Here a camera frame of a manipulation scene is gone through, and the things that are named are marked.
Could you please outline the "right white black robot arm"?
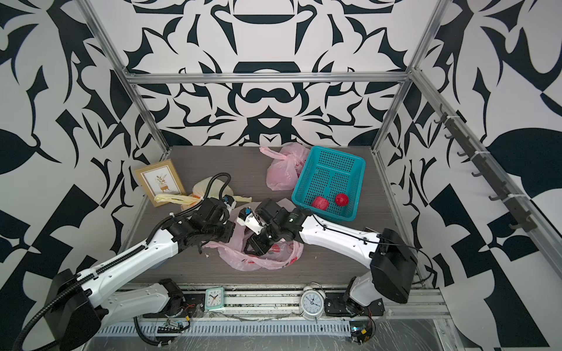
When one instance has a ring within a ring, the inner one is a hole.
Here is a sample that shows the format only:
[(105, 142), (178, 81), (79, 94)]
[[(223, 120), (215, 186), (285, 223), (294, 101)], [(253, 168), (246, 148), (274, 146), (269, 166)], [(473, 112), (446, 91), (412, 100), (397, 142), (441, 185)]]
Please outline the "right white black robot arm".
[(308, 209), (288, 211), (271, 199), (256, 209), (242, 209), (237, 223), (253, 232), (246, 247), (251, 255), (263, 256), (279, 241), (297, 241), (332, 250), (368, 268), (368, 273), (351, 280), (347, 303), (368, 307), (382, 298), (408, 303), (418, 260), (393, 230), (354, 230), (322, 219)]

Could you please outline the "small pink plastic bag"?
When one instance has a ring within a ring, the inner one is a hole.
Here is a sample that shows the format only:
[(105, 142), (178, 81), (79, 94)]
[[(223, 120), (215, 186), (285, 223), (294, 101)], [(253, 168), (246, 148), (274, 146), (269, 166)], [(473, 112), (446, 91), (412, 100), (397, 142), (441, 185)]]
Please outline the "small pink plastic bag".
[(275, 152), (269, 147), (261, 146), (260, 153), (273, 159), (266, 171), (266, 185), (272, 191), (289, 191), (297, 185), (310, 149), (299, 143), (289, 143)]

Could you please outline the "round red apple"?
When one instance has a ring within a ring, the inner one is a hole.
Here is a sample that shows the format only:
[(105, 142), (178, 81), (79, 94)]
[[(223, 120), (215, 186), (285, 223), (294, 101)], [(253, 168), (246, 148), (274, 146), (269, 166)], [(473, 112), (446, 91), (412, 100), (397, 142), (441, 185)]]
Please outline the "round red apple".
[(335, 196), (335, 204), (339, 207), (345, 207), (349, 204), (349, 197), (345, 193), (340, 193)]

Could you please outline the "large pink plastic bag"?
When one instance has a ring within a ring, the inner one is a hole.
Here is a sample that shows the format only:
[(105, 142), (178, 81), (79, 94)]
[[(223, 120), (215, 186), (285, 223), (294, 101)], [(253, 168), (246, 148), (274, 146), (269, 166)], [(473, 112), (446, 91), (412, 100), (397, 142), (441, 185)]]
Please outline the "large pink plastic bag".
[(289, 201), (266, 199), (240, 207), (231, 215), (236, 226), (227, 243), (211, 241), (205, 249), (237, 271), (278, 270), (295, 263), (304, 251), (300, 232), (311, 215)]

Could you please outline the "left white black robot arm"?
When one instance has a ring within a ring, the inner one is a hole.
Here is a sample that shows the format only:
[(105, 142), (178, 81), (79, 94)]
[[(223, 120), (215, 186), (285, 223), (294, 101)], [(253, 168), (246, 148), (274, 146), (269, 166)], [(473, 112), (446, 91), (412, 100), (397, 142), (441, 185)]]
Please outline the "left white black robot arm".
[(237, 202), (230, 195), (207, 198), (193, 211), (163, 219), (149, 237), (90, 269), (58, 273), (48, 291), (45, 321), (60, 350), (86, 344), (100, 329), (141, 314), (179, 310), (179, 288), (164, 279), (148, 288), (120, 289), (145, 271), (190, 247), (228, 242), (235, 225), (229, 217)]

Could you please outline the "teal plastic basket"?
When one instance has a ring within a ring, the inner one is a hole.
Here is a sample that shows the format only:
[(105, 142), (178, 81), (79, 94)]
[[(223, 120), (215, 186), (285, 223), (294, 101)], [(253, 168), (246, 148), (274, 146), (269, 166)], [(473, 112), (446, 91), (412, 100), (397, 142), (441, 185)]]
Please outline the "teal plastic basket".
[[(291, 200), (297, 207), (309, 209), (331, 222), (351, 222), (356, 218), (366, 162), (363, 158), (321, 146), (314, 146), (299, 176)], [(345, 193), (349, 204), (339, 207), (335, 196)], [(317, 196), (330, 202), (326, 211), (314, 209)]]

